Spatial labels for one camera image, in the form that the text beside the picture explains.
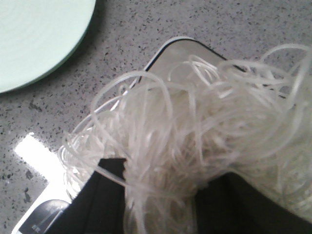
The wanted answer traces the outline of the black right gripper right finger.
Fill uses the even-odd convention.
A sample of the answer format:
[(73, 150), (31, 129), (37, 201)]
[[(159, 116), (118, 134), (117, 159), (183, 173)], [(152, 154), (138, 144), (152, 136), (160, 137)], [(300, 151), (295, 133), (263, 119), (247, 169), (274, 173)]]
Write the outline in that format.
[(225, 174), (195, 196), (200, 234), (310, 234), (311, 223), (266, 198), (244, 179)]

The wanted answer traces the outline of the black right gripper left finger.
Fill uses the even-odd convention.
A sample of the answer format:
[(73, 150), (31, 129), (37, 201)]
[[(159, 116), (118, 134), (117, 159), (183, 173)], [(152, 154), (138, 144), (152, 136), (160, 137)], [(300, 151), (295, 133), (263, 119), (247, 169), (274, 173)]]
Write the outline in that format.
[(94, 172), (47, 232), (49, 234), (123, 234), (124, 209), (124, 187)]

